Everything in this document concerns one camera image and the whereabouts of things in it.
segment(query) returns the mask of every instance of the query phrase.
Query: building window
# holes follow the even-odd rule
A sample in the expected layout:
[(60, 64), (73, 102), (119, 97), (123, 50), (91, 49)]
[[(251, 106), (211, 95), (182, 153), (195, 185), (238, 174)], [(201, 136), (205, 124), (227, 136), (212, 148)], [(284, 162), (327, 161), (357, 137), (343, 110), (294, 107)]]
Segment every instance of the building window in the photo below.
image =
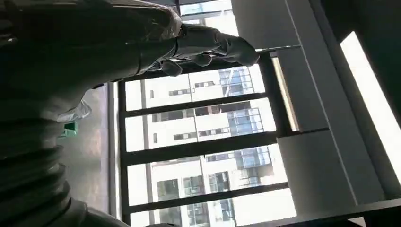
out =
[(205, 226), (209, 223), (207, 203), (187, 205), (190, 226)]
[(199, 136), (212, 136), (212, 135), (218, 135), (218, 134), (224, 134), (224, 133), (229, 133), (230, 129), (229, 128), (221, 128), (221, 129), (211, 129), (211, 130), (205, 130), (205, 131), (199, 131)]
[(202, 176), (191, 176), (183, 179), (185, 196), (203, 195), (204, 185)]
[(220, 84), (224, 97), (253, 93), (252, 79), (249, 69), (219, 70)]
[(171, 120), (178, 120), (187, 117), (194, 117), (193, 109), (177, 110), (164, 113), (155, 113), (152, 115), (152, 122), (165, 122)]
[(229, 158), (230, 158), (229, 154), (211, 155), (211, 156), (206, 156), (206, 162), (214, 162), (214, 161), (226, 160), (226, 159), (229, 159)]
[(159, 201), (178, 199), (179, 193), (177, 179), (159, 181), (157, 183), (157, 195)]
[(157, 143), (157, 133), (153, 133), (153, 143)]
[(234, 220), (234, 206), (232, 199), (214, 201), (216, 222)]
[(182, 89), (182, 90), (175, 90), (175, 91), (169, 91), (168, 95), (169, 96), (179, 96), (179, 95), (185, 95), (191, 93), (190, 89)]
[(209, 184), (210, 191), (212, 193), (228, 191), (230, 189), (230, 185), (228, 183), (228, 173), (222, 172), (209, 174)]
[(239, 170), (240, 187), (256, 187), (261, 185), (256, 167)]
[(199, 87), (209, 87), (209, 86), (213, 86), (215, 85), (215, 83), (213, 81), (208, 81), (208, 82), (202, 82), (202, 83), (196, 83), (195, 87), (199, 88)]
[[(183, 179), (185, 196), (203, 195), (204, 184), (202, 176), (192, 176)], [(203, 225), (209, 222), (208, 207), (206, 203), (187, 205), (190, 226)]]
[(190, 138), (196, 138), (196, 132), (174, 135), (174, 140), (186, 140), (186, 139), (190, 139)]
[(173, 223), (183, 226), (180, 207), (171, 207), (160, 210), (160, 223)]
[(200, 107), (195, 109), (195, 115), (196, 116), (205, 116), (205, 115), (210, 115), (210, 114), (220, 114), (220, 113), (227, 113), (229, 116), (234, 116), (232, 111), (236, 110), (243, 110), (244, 114), (246, 110), (251, 109), (251, 104), (250, 102), (242, 102), (242, 103), (233, 103), (233, 104), (225, 104), (225, 105), (213, 105), (213, 106), (206, 106), (206, 107)]

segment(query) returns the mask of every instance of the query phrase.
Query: window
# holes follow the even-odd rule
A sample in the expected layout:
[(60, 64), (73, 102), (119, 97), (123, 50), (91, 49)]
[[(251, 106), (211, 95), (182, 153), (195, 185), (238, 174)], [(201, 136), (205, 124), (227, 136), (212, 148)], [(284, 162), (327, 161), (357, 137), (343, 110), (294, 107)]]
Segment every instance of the window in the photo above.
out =
[(181, 5), (180, 10), (184, 23), (214, 27), (221, 32), (238, 35), (230, 0)]
[(158, 182), (157, 194), (159, 201), (179, 198), (177, 179)]
[(157, 122), (172, 121), (193, 116), (194, 116), (193, 109), (155, 113), (152, 115), (152, 122), (157, 123)]
[(183, 180), (185, 196), (203, 195), (202, 176), (187, 177)]
[(160, 214), (160, 223), (174, 223), (179, 226), (182, 226), (180, 207), (161, 209), (159, 214)]
[[(210, 205), (209, 207), (213, 208), (214, 210), (211, 210), (209, 212), (207, 209), (208, 205)], [(213, 221), (210, 221), (208, 223), (206, 221), (206, 215), (203, 215), (204, 219), (199, 221), (200, 223), (203, 222), (203, 225), (198, 225), (209, 225), (211, 227), (221, 226), (221, 224), (227, 227), (246, 226), (296, 216), (295, 207), (291, 199), (291, 191), (289, 189), (281, 189), (260, 194), (239, 196), (231, 199), (222, 199), (217, 201), (198, 203), (196, 205), (193, 204), (193, 206), (191, 204), (173, 208), (183, 211), (192, 211), (198, 208), (198, 214), (207, 213), (208, 216), (209, 213), (212, 213), (214, 217)], [(188, 220), (188, 216), (189, 215), (187, 215), (187, 212), (185, 212), (185, 217), (183, 216), (183, 219), (186, 219), (186, 222), (188, 224), (184, 224), (182, 226), (190, 226), (190, 223), (194, 222), (193, 220)], [(131, 226), (139, 227), (139, 220), (138, 218), (134, 219), (135, 217), (136, 216), (133, 216), (132, 218)], [(165, 223), (180, 225), (179, 220), (177, 220), (177, 222), (170, 221)]]
[(196, 138), (196, 132), (174, 135), (174, 140), (185, 140), (190, 138)]
[(209, 86), (213, 86), (215, 85), (215, 83), (213, 81), (208, 81), (208, 82), (203, 82), (203, 83), (196, 83), (195, 87), (199, 88), (199, 87), (209, 87)]
[(214, 201), (213, 207), (215, 209), (216, 222), (231, 221), (235, 219), (232, 199)]
[(157, 143), (157, 133), (153, 133), (153, 142)]
[(209, 174), (211, 192), (225, 192), (230, 186), (228, 182), (228, 172)]
[(176, 91), (169, 91), (168, 95), (169, 96), (179, 96), (179, 95), (185, 95), (191, 93), (190, 89), (182, 89), (182, 90), (176, 90)]
[(203, 226), (209, 223), (208, 206), (206, 203), (197, 203), (187, 206), (189, 226)]
[[(202, 7), (183, 20), (233, 28), (231, 8)], [(291, 130), (288, 116), (271, 110), (284, 105), (270, 55), (262, 55), (251, 67), (178, 61), (177, 77), (145, 72), (119, 82), (124, 222), (234, 227), (295, 215), (275, 144)]]
[(255, 167), (239, 170), (239, 175), (241, 182), (240, 187), (255, 187), (261, 185), (258, 170)]
[(229, 133), (229, 132), (230, 132), (229, 128), (212, 129), (212, 130), (200, 131), (199, 136), (211, 136), (211, 135), (217, 135), (217, 134), (223, 134), (223, 133)]

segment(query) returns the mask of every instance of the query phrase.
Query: window mullion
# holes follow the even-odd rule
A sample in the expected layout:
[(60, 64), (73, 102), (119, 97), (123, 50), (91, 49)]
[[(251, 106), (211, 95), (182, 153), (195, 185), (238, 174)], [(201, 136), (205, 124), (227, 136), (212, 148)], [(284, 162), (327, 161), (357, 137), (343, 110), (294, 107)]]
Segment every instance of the window mullion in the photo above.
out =
[(149, 210), (156, 210), (156, 209), (165, 209), (169, 207), (178, 207), (178, 206), (185, 206), (190, 204), (196, 203), (203, 203), (209, 201), (217, 201), (217, 200), (224, 200), (233, 197), (245, 196), (245, 195), (253, 195), (259, 194), (264, 192), (270, 192), (280, 189), (288, 188), (288, 183), (276, 183), (271, 185), (263, 185), (263, 186), (256, 186), (251, 188), (242, 188), (232, 191), (226, 192), (217, 192), (212, 194), (205, 194), (205, 195), (198, 195), (198, 196), (191, 196), (173, 200), (166, 200), (166, 201), (159, 201), (159, 202), (152, 202), (146, 203), (136, 206), (130, 206), (128, 209), (123, 210), (124, 214), (131, 214), (135, 212), (142, 212), (142, 211), (149, 211)]

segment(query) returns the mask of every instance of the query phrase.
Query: glass pane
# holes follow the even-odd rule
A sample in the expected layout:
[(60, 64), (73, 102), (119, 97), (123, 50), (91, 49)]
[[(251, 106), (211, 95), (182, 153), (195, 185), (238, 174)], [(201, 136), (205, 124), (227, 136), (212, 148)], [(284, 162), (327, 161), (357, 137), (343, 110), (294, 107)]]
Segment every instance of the glass pane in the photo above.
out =
[(151, 163), (148, 177), (145, 165), (128, 168), (130, 205), (287, 181), (277, 144)]
[(196, 4), (181, 5), (180, 11), (181, 15), (185, 15), (220, 10), (230, 10), (232, 8), (233, 7), (231, 6), (231, 0), (216, 0)]
[(222, 33), (238, 36), (235, 17), (231, 10), (218, 13), (182, 16), (182, 19), (183, 23), (213, 27)]
[(125, 89), (127, 111), (265, 92), (259, 65), (129, 81)]
[[(183, 227), (234, 227), (236, 224), (244, 226), (296, 216), (290, 189), (167, 209), (170, 210), (168, 219), (170, 223)], [(156, 223), (164, 222), (165, 210), (154, 211)], [(131, 220), (131, 226), (142, 227), (138, 223), (144, 222), (146, 221)]]
[(275, 130), (269, 100), (261, 98), (127, 118), (127, 151)]

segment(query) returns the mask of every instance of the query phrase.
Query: robotic hand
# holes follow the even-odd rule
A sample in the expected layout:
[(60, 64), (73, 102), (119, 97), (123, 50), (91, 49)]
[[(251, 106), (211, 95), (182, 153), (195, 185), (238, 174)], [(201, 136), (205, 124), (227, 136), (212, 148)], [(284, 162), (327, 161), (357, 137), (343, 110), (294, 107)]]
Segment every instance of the robotic hand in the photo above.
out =
[[(140, 40), (135, 35), (141, 23), (133, 19), (145, 9), (139, 3), (138, 8), (114, 7), (84, 0), (76, 6), (20, 9), (7, 1), (4, 12), (0, 6), (0, 18), (13, 26), (7, 28), (7, 41), (0, 42), (0, 105), (5, 110), (0, 112), (0, 226), (126, 226), (71, 198), (65, 167), (59, 164), (56, 139), (64, 125), (55, 122), (57, 116), (99, 84), (147, 70), (177, 76), (182, 69), (174, 58), (201, 66), (211, 62), (211, 55), (246, 66), (259, 58), (244, 39), (203, 26), (183, 24), (179, 35)], [(160, 21), (171, 18), (170, 11), (161, 12)]]
[(166, 41), (166, 54), (154, 60), (148, 55), (142, 65), (143, 70), (162, 70), (169, 76), (177, 76), (182, 69), (175, 62), (169, 60), (191, 59), (200, 66), (207, 66), (211, 62), (211, 55), (219, 56), (228, 62), (239, 62), (244, 66), (252, 66), (259, 59), (258, 53), (244, 39), (219, 32), (214, 28), (183, 24), (179, 37), (175, 43)]

